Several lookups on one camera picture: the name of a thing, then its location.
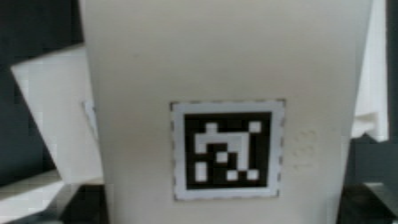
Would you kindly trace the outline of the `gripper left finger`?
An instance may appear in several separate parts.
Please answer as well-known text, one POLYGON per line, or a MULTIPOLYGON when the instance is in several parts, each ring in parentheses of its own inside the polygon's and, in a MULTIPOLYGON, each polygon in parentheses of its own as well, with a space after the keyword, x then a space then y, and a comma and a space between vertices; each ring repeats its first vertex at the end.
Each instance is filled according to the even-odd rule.
POLYGON ((36 224, 110 224, 103 185, 66 185, 36 224))

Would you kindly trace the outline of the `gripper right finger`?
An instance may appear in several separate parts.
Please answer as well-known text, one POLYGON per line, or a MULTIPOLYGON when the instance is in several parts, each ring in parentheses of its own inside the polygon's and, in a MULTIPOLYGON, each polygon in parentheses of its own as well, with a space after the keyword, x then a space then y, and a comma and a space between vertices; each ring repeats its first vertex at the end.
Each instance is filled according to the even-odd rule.
POLYGON ((398 224, 398 196, 380 182, 345 186, 336 224, 398 224))

